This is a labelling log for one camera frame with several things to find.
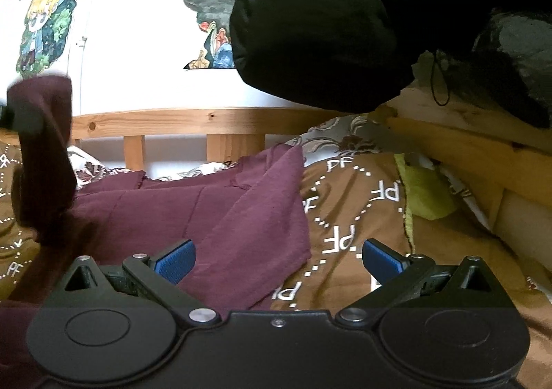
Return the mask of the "wooden bed headboard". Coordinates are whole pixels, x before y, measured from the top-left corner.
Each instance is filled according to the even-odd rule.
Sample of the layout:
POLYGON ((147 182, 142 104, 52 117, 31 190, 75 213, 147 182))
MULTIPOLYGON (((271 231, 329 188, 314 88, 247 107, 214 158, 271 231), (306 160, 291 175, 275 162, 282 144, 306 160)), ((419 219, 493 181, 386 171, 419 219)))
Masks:
MULTIPOLYGON (((174 109, 107 112, 74 118, 72 140, 124 140, 125 165, 140 170, 148 136, 202 134, 209 161, 261 151, 268 135, 298 135, 335 112, 297 108, 174 109)), ((551 133, 462 101, 430 107, 411 88, 368 116, 380 139, 396 134, 447 164, 475 187, 497 235, 538 258, 551 250, 551 133)))

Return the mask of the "anime character wall poster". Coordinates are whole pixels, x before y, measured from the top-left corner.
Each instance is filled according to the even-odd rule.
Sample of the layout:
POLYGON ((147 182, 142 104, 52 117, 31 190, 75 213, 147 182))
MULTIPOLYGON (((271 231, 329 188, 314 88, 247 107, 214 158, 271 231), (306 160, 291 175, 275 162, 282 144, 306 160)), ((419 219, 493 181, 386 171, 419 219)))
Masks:
POLYGON ((76 0, 31 0, 16 71, 27 79, 47 70, 66 48, 76 0))

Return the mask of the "black puffer jacket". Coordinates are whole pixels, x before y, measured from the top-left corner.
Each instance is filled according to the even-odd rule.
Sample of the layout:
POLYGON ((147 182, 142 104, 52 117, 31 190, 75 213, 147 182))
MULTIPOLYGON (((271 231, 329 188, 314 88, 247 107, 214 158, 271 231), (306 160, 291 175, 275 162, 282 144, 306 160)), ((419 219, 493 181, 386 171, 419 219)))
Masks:
POLYGON ((551 0, 235 0, 235 67, 272 96, 370 112, 414 81, 551 125, 551 0))

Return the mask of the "brown PF patterned duvet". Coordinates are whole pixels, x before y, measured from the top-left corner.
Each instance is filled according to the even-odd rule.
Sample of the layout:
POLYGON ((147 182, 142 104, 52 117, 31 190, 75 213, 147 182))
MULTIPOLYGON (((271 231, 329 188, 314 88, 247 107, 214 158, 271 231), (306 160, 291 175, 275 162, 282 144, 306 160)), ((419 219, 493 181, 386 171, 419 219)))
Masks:
POLYGON ((393 153, 303 162, 299 193, 310 257, 270 296, 266 309, 339 310, 372 289, 360 264, 363 240, 407 253, 406 193, 393 153))

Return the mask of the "yellow green cloth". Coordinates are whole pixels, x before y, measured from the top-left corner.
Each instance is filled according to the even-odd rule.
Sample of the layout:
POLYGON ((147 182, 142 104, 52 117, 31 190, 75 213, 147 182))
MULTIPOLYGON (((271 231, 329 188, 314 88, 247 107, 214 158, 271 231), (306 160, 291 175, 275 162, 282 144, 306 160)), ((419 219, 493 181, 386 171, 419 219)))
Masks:
POLYGON ((429 158, 420 153, 397 153, 394 159, 411 215, 435 221, 459 209, 446 180, 429 158))

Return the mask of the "maroon long sleeve shirt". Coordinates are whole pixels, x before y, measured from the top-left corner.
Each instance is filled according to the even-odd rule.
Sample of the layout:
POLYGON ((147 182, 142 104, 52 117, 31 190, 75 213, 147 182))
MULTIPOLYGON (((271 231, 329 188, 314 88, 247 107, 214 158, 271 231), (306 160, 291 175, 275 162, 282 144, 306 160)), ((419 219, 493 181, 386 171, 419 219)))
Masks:
POLYGON ((71 96, 70 80, 59 75, 22 80, 7 92, 22 155, 12 204, 17 222, 33 233, 37 255, 24 271, 8 269, 16 284, 1 305, 5 388, 40 380, 25 333, 79 256, 117 265, 192 240, 197 265, 180 289, 227 313, 267 309, 273 290, 311 255, 299 193, 301 148, 276 145, 197 178, 158 181, 128 172, 79 187, 67 153, 71 96))

